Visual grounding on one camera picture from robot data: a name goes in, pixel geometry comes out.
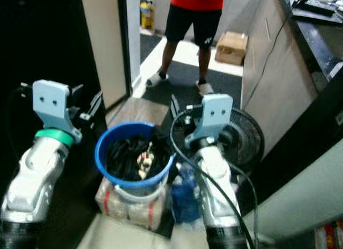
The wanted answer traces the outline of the person in red shirt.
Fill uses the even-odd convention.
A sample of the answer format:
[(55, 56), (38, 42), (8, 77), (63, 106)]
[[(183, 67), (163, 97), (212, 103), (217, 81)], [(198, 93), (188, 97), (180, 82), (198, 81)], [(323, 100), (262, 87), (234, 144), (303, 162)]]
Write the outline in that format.
[(223, 9), (223, 0), (170, 0), (165, 29), (166, 43), (162, 51), (161, 67), (145, 81), (146, 87), (155, 87), (170, 78), (168, 69), (178, 43), (193, 27), (193, 40), (198, 46), (199, 75), (196, 87), (199, 95), (214, 93), (207, 80), (211, 46)]

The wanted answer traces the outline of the beige counter with black top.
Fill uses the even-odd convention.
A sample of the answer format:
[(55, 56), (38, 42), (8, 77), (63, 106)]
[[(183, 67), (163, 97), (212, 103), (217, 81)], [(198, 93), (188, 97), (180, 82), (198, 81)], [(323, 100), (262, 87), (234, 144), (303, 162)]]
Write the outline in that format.
[(343, 78), (343, 25), (293, 16), (293, 0), (254, 0), (243, 61), (242, 109), (267, 155), (326, 89)]

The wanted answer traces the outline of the red packet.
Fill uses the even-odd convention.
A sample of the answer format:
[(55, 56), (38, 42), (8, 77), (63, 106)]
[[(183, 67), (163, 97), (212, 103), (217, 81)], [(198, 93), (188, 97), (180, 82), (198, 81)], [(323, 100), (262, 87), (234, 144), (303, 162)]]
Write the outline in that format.
[(316, 249), (343, 249), (343, 220), (316, 228), (314, 239)]

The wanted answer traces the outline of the black floor fan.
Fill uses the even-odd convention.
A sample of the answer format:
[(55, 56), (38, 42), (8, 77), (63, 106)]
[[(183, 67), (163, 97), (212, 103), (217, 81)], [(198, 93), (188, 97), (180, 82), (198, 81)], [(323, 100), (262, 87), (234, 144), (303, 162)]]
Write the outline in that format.
[(170, 127), (168, 129), (170, 139), (190, 159), (201, 148), (217, 146), (228, 163), (238, 167), (245, 173), (251, 173), (264, 156), (264, 132), (260, 129), (259, 124), (241, 109), (233, 108), (231, 110), (230, 122), (220, 132), (220, 136), (216, 140), (209, 140), (204, 137), (194, 141), (190, 147), (187, 147), (184, 139), (194, 130), (183, 130), (181, 127), (175, 127), (174, 129)]

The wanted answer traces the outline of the brown cardboard box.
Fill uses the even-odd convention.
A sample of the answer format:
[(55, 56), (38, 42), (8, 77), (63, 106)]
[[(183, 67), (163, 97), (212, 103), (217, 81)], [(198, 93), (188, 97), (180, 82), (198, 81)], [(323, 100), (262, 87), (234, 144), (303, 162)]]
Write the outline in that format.
[(242, 66), (247, 54), (248, 39), (246, 34), (226, 31), (218, 41), (215, 61)]

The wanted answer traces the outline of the black clothes pile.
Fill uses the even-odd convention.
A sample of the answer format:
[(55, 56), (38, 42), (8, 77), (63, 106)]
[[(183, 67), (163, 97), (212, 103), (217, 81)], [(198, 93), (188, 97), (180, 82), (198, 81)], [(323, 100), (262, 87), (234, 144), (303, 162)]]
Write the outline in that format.
[(154, 126), (148, 135), (113, 141), (106, 151), (106, 170), (124, 181), (147, 180), (162, 173), (173, 153), (169, 136)]

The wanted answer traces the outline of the black floor mat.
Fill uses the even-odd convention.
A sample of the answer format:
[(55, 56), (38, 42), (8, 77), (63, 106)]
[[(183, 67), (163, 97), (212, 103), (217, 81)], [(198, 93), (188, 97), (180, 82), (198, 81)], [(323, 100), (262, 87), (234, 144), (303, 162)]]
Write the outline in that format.
[[(145, 83), (161, 67), (167, 40), (150, 34), (140, 34), (139, 38), (142, 80), (142, 84), (136, 88), (139, 97), (162, 105), (169, 105), (172, 97), (175, 97), (182, 107), (200, 104), (202, 98), (196, 87), (199, 76), (198, 46), (189, 41), (179, 42), (167, 71), (169, 80), (148, 88)], [(239, 108), (242, 105), (242, 73), (242, 67), (212, 60), (208, 67), (207, 80), (214, 92), (230, 95), (233, 98), (233, 107)]]

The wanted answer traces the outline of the white washing machine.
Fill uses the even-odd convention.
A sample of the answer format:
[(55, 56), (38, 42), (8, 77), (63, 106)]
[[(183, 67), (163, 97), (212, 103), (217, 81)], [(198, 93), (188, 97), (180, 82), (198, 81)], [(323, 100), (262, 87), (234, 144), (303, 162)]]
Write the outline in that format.
[(286, 242), (343, 218), (343, 137), (273, 149), (250, 179), (257, 204), (243, 188), (243, 219), (261, 242)]

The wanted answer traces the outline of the plastic wrapped pack red stripes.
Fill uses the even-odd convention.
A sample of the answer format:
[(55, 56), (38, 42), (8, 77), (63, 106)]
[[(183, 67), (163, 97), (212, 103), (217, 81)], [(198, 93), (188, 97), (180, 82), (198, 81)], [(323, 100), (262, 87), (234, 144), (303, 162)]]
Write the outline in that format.
[(106, 178), (101, 179), (95, 202), (103, 214), (118, 221), (156, 230), (165, 212), (168, 186), (162, 182), (147, 195), (133, 195)]

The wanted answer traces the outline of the yellow plastic bottle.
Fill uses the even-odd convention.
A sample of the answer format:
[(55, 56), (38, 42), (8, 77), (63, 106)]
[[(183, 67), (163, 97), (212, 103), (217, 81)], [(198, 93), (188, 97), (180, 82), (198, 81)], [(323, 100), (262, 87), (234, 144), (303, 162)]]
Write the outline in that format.
[(140, 26), (143, 29), (154, 30), (154, 10), (155, 6), (152, 1), (140, 2)]

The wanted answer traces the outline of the beige door panel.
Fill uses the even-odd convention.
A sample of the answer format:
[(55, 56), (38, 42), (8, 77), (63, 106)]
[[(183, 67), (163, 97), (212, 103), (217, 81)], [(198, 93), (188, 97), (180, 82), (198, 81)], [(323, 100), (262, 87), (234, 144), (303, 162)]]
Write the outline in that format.
[(122, 3), (123, 0), (83, 0), (96, 74), (106, 109), (112, 109), (121, 102), (129, 89)]

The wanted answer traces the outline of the blue crumpled cloth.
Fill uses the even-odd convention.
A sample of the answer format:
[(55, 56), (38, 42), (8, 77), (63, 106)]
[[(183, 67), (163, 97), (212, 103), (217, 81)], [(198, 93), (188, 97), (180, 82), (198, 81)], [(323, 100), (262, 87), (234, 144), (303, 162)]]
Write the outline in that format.
[(204, 221), (198, 203), (195, 170), (187, 163), (177, 163), (176, 170), (178, 175), (170, 187), (174, 222), (186, 230), (203, 229)]

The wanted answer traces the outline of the blue plastic bucket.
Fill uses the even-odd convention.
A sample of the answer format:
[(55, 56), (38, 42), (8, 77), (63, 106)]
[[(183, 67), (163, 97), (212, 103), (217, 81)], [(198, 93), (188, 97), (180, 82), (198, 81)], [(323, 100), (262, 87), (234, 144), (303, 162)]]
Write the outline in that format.
[(125, 139), (135, 136), (136, 134), (148, 135), (148, 132), (152, 127), (157, 126), (150, 122), (142, 121), (129, 121), (116, 124), (114, 127), (111, 127), (103, 134), (100, 135), (100, 138), (96, 142), (95, 151), (94, 151), (94, 161), (96, 169), (100, 172), (103, 178), (108, 179), (115, 185), (119, 185), (123, 190), (131, 193), (133, 195), (147, 195), (154, 190), (156, 185), (160, 185), (162, 182), (167, 184), (169, 179), (173, 177), (173, 168), (175, 166), (176, 155), (175, 153), (169, 159), (167, 166), (164, 168), (162, 173), (157, 174), (156, 176), (142, 180), (138, 182), (124, 181), (118, 179), (114, 176), (111, 176), (110, 173), (106, 170), (106, 151), (108, 146), (113, 143), (113, 141), (118, 139)]

